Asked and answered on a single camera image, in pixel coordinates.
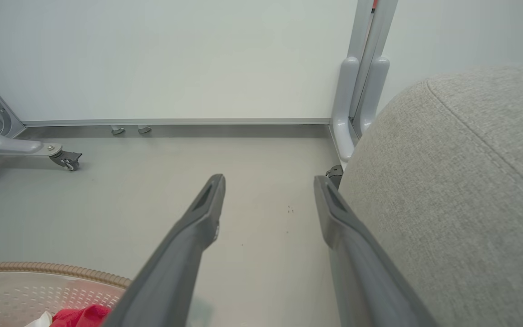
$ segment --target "floor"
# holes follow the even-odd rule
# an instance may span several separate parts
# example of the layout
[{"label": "floor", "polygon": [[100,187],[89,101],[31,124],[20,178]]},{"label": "floor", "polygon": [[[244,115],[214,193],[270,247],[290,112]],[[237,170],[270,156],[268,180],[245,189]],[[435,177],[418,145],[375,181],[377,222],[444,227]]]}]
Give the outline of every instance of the floor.
[{"label": "floor", "polygon": [[227,192],[203,254],[192,327],[340,325],[313,199],[338,164],[325,126],[32,128],[77,151],[80,170],[0,157],[0,261],[43,261],[133,278],[207,178]]}]

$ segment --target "white partition panel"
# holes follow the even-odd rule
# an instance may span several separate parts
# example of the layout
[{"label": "white partition panel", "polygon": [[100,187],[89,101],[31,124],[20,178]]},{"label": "white partition panel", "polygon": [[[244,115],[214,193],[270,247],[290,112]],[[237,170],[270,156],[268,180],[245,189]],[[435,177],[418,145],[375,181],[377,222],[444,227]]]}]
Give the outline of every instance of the white partition panel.
[{"label": "white partition panel", "polygon": [[0,0],[0,95],[24,122],[326,122],[356,4]]},{"label": "white partition panel", "polygon": [[435,74],[523,64],[523,0],[399,0],[382,55],[390,70],[379,111]]}]

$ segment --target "red object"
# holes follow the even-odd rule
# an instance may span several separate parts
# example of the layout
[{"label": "red object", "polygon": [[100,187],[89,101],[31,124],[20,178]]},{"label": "red object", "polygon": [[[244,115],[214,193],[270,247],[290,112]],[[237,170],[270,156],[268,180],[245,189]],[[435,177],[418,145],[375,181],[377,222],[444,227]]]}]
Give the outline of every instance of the red object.
[{"label": "red object", "polygon": [[98,327],[109,313],[110,308],[97,304],[82,310],[63,309],[52,318],[50,327]]}]

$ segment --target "stitching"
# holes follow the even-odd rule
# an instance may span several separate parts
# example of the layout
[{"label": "stitching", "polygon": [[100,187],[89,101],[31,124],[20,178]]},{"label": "stitching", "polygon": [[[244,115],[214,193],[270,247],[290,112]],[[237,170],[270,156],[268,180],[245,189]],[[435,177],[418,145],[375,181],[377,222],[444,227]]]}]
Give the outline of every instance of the stitching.
[{"label": "stitching", "polygon": [[[469,125],[467,125],[461,118],[459,118],[459,116],[457,116],[452,110],[451,108],[449,108],[445,103],[444,101],[442,101],[435,93],[434,91],[431,89],[431,87],[429,86],[429,80],[426,80],[425,81],[425,85],[427,86],[427,89],[429,90],[429,92],[433,95],[433,97],[435,99],[437,99],[437,101],[439,101],[441,103],[441,105],[443,107],[445,107],[445,109],[447,109],[461,124],[463,124],[463,126],[465,126],[465,128],[467,128],[471,133],[473,133],[481,142],[483,145],[485,145],[486,147],[488,147],[490,149],[490,151],[494,154],[496,154],[498,156],[498,158],[500,158],[506,165],[508,165],[513,171],[514,173],[519,176],[521,178],[521,180],[523,181],[523,175],[521,173],[519,173],[514,166],[512,166],[510,164],[510,162],[508,162],[506,159],[504,159],[502,157],[502,155],[500,155],[500,153],[498,153],[497,151],[495,151],[494,148],[492,148],[488,143],[486,143],[486,141],[478,134],[476,133],[473,129],[471,129],[471,127],[469,127]],[[517,187],[520,191],[522,191],[523,193],[523,188],[516,182],[516,180],[514,179],[514,177],[509,173],[507,172],[501,165],[500,163],[496,162],[492,156],[487,153],[485,151],[485,149],[483,149],[483,147],[477,143],[477,141],[473,138],[473,137],[470,137],[470,135],[468,133],[464,133],[465,134],[465,137],[467,137],[467,139],[469,139],[473,144],[475,144],[475,146],[477,147],[477,149],[479,149],[482,153],[484,153],[489,159],[490,161],[496,165],[498,167],[498,169],[500,171],[502,171],[502,173],[504,173],[506,176],[508,176],[508,178],[510,178],[514,184],[515,187]]]}]

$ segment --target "gray sofa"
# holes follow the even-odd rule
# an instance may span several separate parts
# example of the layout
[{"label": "gray sofa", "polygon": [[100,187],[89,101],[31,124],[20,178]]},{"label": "gray sofa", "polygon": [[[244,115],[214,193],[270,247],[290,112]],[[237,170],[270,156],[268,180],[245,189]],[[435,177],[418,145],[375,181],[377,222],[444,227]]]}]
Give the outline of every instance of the gray sofa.
[{"label": "gray sofa", "polygon": [[396,96],[340,193],[442,326],[523,326],[523,67]]}]

